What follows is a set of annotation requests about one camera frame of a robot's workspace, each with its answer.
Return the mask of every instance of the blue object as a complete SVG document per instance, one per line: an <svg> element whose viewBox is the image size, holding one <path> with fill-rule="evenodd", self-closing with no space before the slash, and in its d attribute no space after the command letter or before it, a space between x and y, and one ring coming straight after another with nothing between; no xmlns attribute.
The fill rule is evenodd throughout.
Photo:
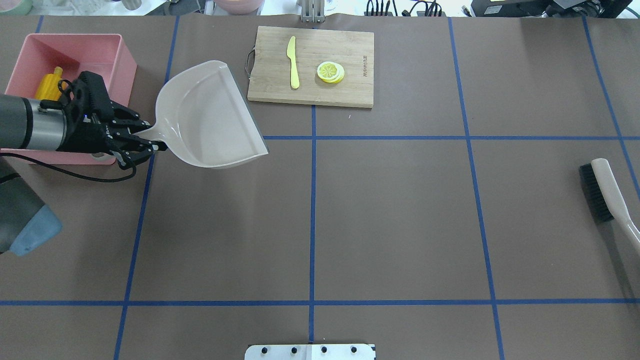
<svg viewBox="0 0 640 360"><path fill-rule="evenodd" d="M22 256L56 236L62 230L62 223L47 205L42 206L29 220L24 229L11 244L9 251Z"/></svg>

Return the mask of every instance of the hand brush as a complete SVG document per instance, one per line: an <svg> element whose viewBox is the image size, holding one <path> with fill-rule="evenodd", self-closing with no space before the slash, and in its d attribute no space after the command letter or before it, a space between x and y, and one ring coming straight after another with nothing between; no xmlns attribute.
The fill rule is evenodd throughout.
<svg viewBox="0 0 640 360"><path fill-rule="evenodd" d="M584 195L596 219L602 222L616 219L640 255L640 232L629 216L609 162L600 158L581 166L580 178Z"/></svg>

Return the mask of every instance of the plastic knife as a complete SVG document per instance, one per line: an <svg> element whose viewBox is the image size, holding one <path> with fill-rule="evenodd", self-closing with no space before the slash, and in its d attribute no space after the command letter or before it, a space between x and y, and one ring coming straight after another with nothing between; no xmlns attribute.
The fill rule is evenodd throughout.
<svg viewBox="0 0 640 360"><path fill-rule="evenodd" d="M300 79L298 79L298 68L296 66L296 37L289 39L287 57L291 59L291 87L297 89L300 87Z"/></svg>

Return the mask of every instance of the cutting board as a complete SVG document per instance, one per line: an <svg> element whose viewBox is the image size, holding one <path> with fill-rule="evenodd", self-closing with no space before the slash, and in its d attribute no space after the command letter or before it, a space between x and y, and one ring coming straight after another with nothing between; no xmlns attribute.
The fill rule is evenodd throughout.
<svg viewBox="0 0 640 360"><path fill-rule="evenodd" d="M296 37L300 87L291 88L289 39ZM247 99L327 106L373 107L373 33L259 26ZM344 67L344 79L328 84L316 75L323 61Z"/></svg>

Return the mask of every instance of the cutting board handle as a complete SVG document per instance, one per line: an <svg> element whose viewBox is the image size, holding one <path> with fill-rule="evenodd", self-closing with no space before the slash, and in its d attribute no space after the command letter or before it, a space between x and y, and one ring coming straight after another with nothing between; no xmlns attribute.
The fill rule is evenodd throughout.
<svg viewBox="0 0 640 360"><path fill-rule="evenodd" d="M255 44L253 45L253 49L249 51L246 55L246 62L244 63L244 72L246 72L246 76L251 79L251 72L249 71L249 59L251 58L251 54L253 53L253 63L251 64L251 69L253 70L253 65L255 64Z"/></svg>

